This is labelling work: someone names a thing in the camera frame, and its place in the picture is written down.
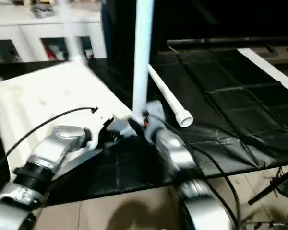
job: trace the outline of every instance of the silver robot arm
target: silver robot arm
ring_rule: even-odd
[[[16,168],[16,178],[0,192],[0,230],[31,230],[32,211],[45,201],[47,190],[66,155],[91,140],[90,131],[76,126],[57,126],[35,148],[26,164]]]
[[[231,221],[207,183],[196,177],[198,165],[183,140],[166,129],[162,104],[147,104],[145,138],[158,149],[180,196],[182,230],[232,230]]]

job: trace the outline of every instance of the pvc pipe end cap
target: pvc pipe end cap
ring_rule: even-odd
[[[188,110],[182,110],[176,114],[176,120],[181,127],[188,127],[193,123],[193,116]]]

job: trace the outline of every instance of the black plastic sheet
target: black plastic sheet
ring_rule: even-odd
[[[191,112],[193,124],[178,126],[151,79],[148,100],[162,102],[167,121],[197,149],[194,154],[208,177],[218,177],[220,172],[202,152],[210,154],[228,175],[288,165],[288,90],[238,51],[162,55],[152,58],[151,63]],[[17,73],[17,66],[22,72]],[[38,69],[38,63],[11,67],[17,76],[25,73],[26,67]],[[132,66],[123,61],[95,60],[89,67],[131,108]],[[7,72],[0,65],[2,76],[13,77]],[[110,154],[100,154],[56,180],[48,204],[170,182],[154,148],[132,137],[112,147]]]

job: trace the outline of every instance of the floor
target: floor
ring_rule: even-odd
[[[277,169],[229,177],[240,197],[242,218],[249,221],[287,221],[288,199],[270,193],[249,206],[247,201],[269,185]],[[211,180],[214,188],[235,210],[235,202],[222,178]],[[177,195],[172,187],[113,195],[46,208],[36,230],[177,230]]]

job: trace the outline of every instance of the wire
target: wire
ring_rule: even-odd
[[[43,127],[44,125],[50,123],[51,121],[58,119],[61,116],[64,116],[66,114],[70,114],[79,110],[86,110],[86,109],[90,109],[92,111],[92,113],[94,113],[97,108],[92,108],[92,107],[81,107],[81,108],[77,108],[77,109],[72,109],[72,110],[68,110],[64,113],[61,113],[59,115],[56,115],[52,118],[50,118],[49,120],[41,123],[40,125],[36,126],[35,128],[31,129],[29,132],[27,132],[22,138],[20,138],[6,153],[5,156],[1,158],[0,160],[0,167],[1,165],[7,160],[8,156],[10,155],[10,153],[21,143],[23,142],[28,136],[30,136],[32,133],[34,133],[35,131],[37,131],[39,128]]]
[[[156,116],[154,114],[149,114],[149,115],[154,117],[154,118],[156,118],[157,120],[161,121],[162,123],[164,123],[165,126],[167,126],[168,129],[170,129],[172,132],[174,132],[176,135],[178,135],[181,138],[181,140],[186,144],[186,147],[189,150],[189,152],[193,152],[193,151],[191,151],[191,149],[199,151],[194,146],[191,146],[187,141],[185,141],[184,138],[177,132],[177,130],[173,126],[171,126],[169,123],[167,123],[166,121],[162,120],[161,118],[159,118],[158,116]],[[216,197],[222,202],[222,204],[224,205],[225,209],[228,211],[230,217],[232,218],[233,222],[236,225],[236,229],[240,230],[241,229],[241,208],[240,208],[240,199],[239,199],[239,196],[237,194],[237,191],[235,190],[235,188],[234,188],[233,184],[231,183],[231,181],[225,175],[225,173],[222,170],[222,168],[220,167],[220,165],[215,161],[215,159],[213,159],[213,157],[211,157],[206,152],[203,152],[203,151],[199,151],[199,152],[204,154],[206,157],[208,157],[212,161],[212,163],[221,172],[221,176],[225,178],[227,184],[229,185],[229,188],[231,189],[231,191],[232,191],[232,193],[234,195],[235,202],[236,202],[237,218],[233,214],[232,210],[230,209],[230,207],[228,206],[226,201],[220,196],[220,194],[212,187],[212,185],[207,180],[205,181],[208,184],[208,186],[210,187],[210,189],[212,190],[212,192],[216,195]],[[191,155],[193,157],[193,160],[194,160],[195,164],[199,165],[198,160],[195,157],[195,154],[191,154]],[[202,174],[202,176],[205,178],[205,175],[204,175],[203,171],[200,168],[199,168],[199,171]]]
[[[179,54],[179,52],[178,52],[177,50],[173,49],[170,45],[168,45],[168,48],[169,48],[170,50],[174,51],[176,54]]]

